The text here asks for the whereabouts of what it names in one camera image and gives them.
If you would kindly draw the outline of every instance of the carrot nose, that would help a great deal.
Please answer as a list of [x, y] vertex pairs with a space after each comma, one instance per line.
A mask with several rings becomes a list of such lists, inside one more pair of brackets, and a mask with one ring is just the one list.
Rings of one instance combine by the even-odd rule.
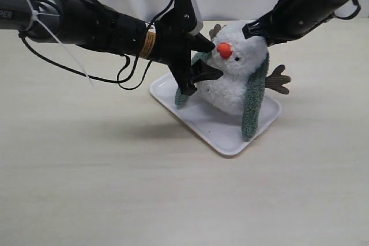
[[230, 56], [232, 56], [232, 47], [228, 43], [219, 44], [217, 51], [223, 59], [228, 59]]

